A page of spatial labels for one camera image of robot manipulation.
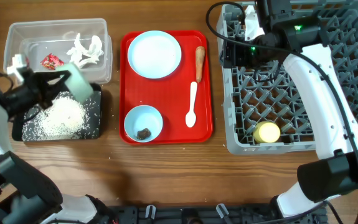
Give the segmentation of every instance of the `red candy packet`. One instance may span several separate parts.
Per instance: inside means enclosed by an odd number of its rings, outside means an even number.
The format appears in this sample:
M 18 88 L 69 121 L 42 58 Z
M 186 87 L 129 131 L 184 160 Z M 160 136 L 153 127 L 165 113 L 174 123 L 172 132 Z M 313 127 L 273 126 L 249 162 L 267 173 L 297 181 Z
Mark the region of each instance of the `red candy packet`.
M 40 63 L 49 70 L 55 70 L 57 66 L 64 64 L 63 61 L 61 61 L 57 56 L 53 54 L 49 54 L 48 56 L 46 56 L 46 58 L 43 59 Z

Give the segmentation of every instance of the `wooden tabletop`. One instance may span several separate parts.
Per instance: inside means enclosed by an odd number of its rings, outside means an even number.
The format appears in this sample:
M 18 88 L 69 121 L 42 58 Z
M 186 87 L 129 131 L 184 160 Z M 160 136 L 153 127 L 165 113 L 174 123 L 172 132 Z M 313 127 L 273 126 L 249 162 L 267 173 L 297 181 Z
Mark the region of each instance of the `wooden tabletop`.
M 205 13 L 214 0 L 16 0 L 27 3 L 2 4 L 4 1 L 0 0 L 0 70 L 7 32 L 13 22 L 101 17 L 108 24 L 113 42 L 113 73 L 111 82 L 102 86 L 106 94 L 101 137 L 25 144 L 11 140 L 16 154 L 49 176 L 62 193 L 89 194 L 108 205 L 267 203 L 296 182 L 299 165 L 317 160 L 313 151 L 275 156 L 235 156 L 228 152 L 217 38 L 205 24 Z M 220 8 L 212 13 L 211 24 L 217 23 L 219 13 Z M 209 41 L 214 133 L 202 144 L 127 145 L 118 134 L 121 39 L 137 30 L 182 29 L 199 30 Z M 333 200 L 333 204 L 346 223 L 353 222 L 358 191 Z

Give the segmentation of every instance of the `bowl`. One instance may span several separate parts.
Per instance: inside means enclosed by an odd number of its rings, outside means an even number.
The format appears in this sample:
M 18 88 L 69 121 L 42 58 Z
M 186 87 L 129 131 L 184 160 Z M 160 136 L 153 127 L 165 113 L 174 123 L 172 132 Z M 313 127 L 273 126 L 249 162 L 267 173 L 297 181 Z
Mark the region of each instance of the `bowl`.
M 171 74 L 181 60 L 181 48 L 170 34 L 153 30 L 138 35 L 128 49 L 130 67 L 145 78 L 163 78 Z
M 156 139 L 162 131 L 163 119 L 160 112 L 152 106 L 140 105 L 132 110 L 125 117 L 124 125 L 126 134 L 136 142 L 150 142 Z M 150 137 L 140 140 L 137 132 L 148 128 Z

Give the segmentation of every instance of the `dark food item in bowl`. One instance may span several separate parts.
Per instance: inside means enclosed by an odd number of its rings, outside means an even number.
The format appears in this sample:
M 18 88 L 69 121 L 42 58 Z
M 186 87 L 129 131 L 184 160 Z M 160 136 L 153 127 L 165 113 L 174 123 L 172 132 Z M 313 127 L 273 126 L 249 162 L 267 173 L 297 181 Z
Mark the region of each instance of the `dark food item in bowl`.
M 149 131 L 148 128 L 144 128 L 143 130 L 137 132 L 137 139 L 139 140 L 145 140 L 150 136 L 151 136 L 151 131 Z

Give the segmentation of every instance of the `clear plastic bin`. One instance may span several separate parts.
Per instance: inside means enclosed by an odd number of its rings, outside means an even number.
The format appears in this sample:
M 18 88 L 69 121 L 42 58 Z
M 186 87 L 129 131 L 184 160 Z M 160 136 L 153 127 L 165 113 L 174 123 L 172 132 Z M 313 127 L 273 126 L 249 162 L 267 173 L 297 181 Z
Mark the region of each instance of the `clear plastic bin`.
M 97 64 L 86 64 L 81 71 L 89 82 L 107 83 L 111 80 L 112 44 L 104 19 L 67 19 L 57 21 L 17 22 L 11 24 L 4 49 L 3 69 L 11 64 L 15 54 L 25 54 L 35 72 L 48 71 L 40 62 L 50 53 L 68 63 L 67 51 L 74 47 L 80 33 L 80 42 L 87 49 L 92 36 L 103 42 L 104 54 Z

